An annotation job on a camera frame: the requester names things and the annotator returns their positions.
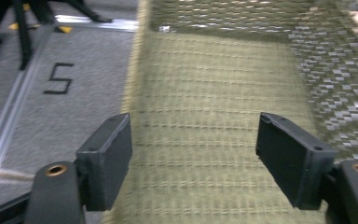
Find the silver metal strip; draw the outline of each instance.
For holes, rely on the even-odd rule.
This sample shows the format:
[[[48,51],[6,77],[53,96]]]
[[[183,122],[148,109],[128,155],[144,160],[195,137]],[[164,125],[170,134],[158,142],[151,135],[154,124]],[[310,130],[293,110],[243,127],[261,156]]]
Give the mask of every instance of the silver metal strip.
[[[110,23],[98,23],[88,17],[57,15],[55,18],[58,26],[108,29],[122,32],[135,32],[138,29],[138,21],[113,20]]]
[[[41,26],[35,34],[33,49],[34,54],[26,69],[21,71],[11,88],[4,108],[0,114],[0,165],[5,157],[11,137],[16,129],[23,106],[29,90],[32,87],[36,76],[36,69],[39,67],[39,60],[48,38],[52,34],[53,26]]]

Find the woven mat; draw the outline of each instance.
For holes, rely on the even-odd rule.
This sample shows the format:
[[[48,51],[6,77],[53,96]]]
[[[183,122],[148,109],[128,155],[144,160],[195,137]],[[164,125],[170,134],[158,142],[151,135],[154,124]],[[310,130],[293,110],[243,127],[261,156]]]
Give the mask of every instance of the woven mat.
[[[184,9],[193,3],[179,2]],[[262,111],[313,134],[327,130],[312,110],[320,103],[310,94],[313,82],[298,69],[304,46],[293,49],[296,41],[287,38],[298,28],[286,23],[256,39],[255,30],[229,30],[233,24],[202,32],[186,15],[156,21],[175,12],[169,3],[178,2],[140,1],[122,106],[131,113],[134,153],[103,223],[324,223],[325,206],[293,209],[255,155]],[[297,13],[302,20],[310,9]]]

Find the black number 5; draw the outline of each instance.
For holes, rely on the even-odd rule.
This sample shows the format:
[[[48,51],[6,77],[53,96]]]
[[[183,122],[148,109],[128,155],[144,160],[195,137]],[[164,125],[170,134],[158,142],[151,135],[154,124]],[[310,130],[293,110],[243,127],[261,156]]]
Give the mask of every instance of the black number 5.
[[[63,77],[54,77],[57,71],[57,67],[73,67],[72,63],[55,63],[53,67],[53,71],[51,72],[49,81],[63,81],[66,82],[66,87],[64,91],[44,91],[44,94],[51,94],[51,95],[64,95],[68,93],[69,86],[71,85],[72,79],[71,78],[63,78]]]

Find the black tripod leg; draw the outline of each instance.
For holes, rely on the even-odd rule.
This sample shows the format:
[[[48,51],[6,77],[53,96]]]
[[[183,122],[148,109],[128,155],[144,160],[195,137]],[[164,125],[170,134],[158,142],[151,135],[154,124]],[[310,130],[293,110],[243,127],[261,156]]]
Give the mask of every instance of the black tripod leg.
[[[79,10],[84,15],[88,16],[93,21],[97,22],[112,22],[112,19],[107,19],[105,17],[102,17],[98,15],[97,13],[93,12],[89,7],[86,6],[86,4],[82,4],[78,2],[77,0],[65,0],[69,5]]]
[[[28,0],[28,3],[31,7],[36,18],[42,24],[52,24],[54,23],[54,13],[51,7],[48,5],[47,0]]]
[[[25,20],[25,13],[22,8],[21,0],[13,0],[13,7],[16,14],[17,24],[19,25],[19,36],[21,42],[21,66],[20,70],[24,70],[25,66],[31,59],[31,39],[28,34],[28,26]]]

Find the gray carpet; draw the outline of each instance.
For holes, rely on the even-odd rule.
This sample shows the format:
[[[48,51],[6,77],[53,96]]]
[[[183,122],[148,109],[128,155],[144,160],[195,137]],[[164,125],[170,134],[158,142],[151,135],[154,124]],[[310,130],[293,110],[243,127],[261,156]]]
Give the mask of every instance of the gray carpet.
[[[53,3],[55,14],[81,15],[63,3]],[[136,1],[94,1],[89,5],[102,15],[135,20]],[[9,31],[11,12],[0,27],[6,36],[0,45],[0,110],[20,64],[17,34]],[[41,58],[41,66],[30,91],[2,168],[34,174],[54,161],[73,161],[75,151],[103,121],[119,113],[133,34],[74,28],[70,34],[53,34]],[[71,78],[67,94],[62,82],[48,81],[55,63],[56,76]],[[0,181],[0,203],[30,190],[31,182]],[[97,223],[100,214],[88,214]]]

